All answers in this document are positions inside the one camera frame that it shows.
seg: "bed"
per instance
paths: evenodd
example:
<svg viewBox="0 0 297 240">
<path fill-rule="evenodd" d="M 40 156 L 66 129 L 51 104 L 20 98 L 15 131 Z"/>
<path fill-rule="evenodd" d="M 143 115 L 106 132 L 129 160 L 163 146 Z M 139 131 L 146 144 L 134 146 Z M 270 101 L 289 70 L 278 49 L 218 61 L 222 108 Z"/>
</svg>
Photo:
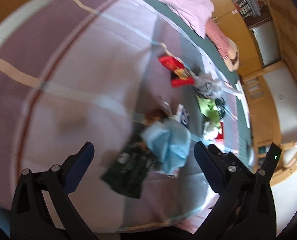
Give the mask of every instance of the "bed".
<svg viewBox="0 0 297 240">
<path fill-rule="evenodd" d="M 214 45 L 157 0 L 55 0 L 7 39 L 0 48 L 0 206 L 10 209 L 22 169 L 44 171 L 91 141 L 95 159 L 70 199 L 94 232 L 168 226 L 203 207 L 209 187 L 193 146 L 202 140 L 205 117 L 192 87 L 170 86 L 157 59 L 161 43 L 192 71 L 223 74 L 235 86 L 238 75 Z M 248 166 L 242 105 L 224 98 L 238 120 L 226 115 L 223 150 Z M 173 112 L 181 103 L 191 115 L 187 164 L 177 179 L 150 173 L 139 200 L 118 195 L 99 178 L 135 123 L 163 101 Z"/>
</svg>

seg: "dark green bag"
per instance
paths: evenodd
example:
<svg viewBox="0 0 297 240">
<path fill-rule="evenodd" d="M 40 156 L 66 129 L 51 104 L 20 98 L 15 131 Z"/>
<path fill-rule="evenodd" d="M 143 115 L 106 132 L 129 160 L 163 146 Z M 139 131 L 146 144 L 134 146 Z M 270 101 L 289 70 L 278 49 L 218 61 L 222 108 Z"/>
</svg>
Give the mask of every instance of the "dark green bag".
<svg viewBox="0 0 297 240">
<path fill-rule="evenodd" d="M 140 198 L 142 183 L 156 163 L 155 156 L 141 147 L 140 133 L 145 129 L 141 123 L 136 123 L 131 140 L 119 158 L 114 161 L 109 170 L 102 176 L 110 187 L 119 194 Z"/>
</svg>

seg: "green cloth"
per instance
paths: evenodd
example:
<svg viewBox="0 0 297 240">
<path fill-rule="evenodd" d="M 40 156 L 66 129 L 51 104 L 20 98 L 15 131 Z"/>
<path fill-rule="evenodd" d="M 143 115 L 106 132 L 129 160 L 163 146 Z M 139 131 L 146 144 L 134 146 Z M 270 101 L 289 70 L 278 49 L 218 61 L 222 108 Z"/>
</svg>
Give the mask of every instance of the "green cloth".
<svg viewBox="0 0 297 240">
<path fill-rule="evenodd" d="M 221 117 L 219 116 L 219 111 L 215 104 L 214 99 L 200 98 L 196 96 L 198 105 L 200 107 L 201 113 L 205 115 L 208 119 L 210 119 L 215 126 L 218 128 L 219 132 L 221 132 Z"/>
</svg>

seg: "metal screw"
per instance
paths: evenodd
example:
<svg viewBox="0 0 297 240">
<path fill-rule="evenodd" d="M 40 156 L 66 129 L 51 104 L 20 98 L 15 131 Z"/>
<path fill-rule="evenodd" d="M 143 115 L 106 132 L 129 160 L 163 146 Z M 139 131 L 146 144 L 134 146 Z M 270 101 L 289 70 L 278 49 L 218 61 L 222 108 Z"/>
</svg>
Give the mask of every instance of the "metal screw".
<svg viewBox="0 0 297 240">
<path fill-rule="evenodd" d="M 236 167 L 235 167 L 235 166 L 229 166 L 229 167 L 228 167 L 228 170 L 229 170 L 230 172 L 236 172 Z"/>
<path fill-rule="evenodd" d="M 60 167 L 59 165 L 53 165 L 53 166 L 51 167 L 51 171 L 56 172 L 56 171 L 59 171 L 60 168 L 61 168 L 61 167 Z"/>
<path fill-rule="evenodd" d="M 264 170 L 259 170 L 258 171 L 258 174 L 260 174 L 261 176 L 264 176 L 265 175 L 265 171 Z"/>
<path fill-rule="evenodd" d="M 22 174 L 23 175 L 28 175 L 30 173 L 30 170 L 29 169 L 24 169 L 23 171 L 22 171 Z"/>
</svg>

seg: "window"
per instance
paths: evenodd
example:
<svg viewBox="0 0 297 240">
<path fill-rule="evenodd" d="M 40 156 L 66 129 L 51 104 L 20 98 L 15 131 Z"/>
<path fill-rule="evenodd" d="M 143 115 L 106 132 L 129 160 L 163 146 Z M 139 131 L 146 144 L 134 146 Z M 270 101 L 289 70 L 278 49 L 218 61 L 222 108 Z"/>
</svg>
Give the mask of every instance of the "window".
<svg viewBox="0 0 297 240">
<path fill-rule="evenodd" d="M 281 54 L 272 21 L 252 30 L 262 57 L 263 66 L 269 66 L 281 60 Z"/>
</svg>

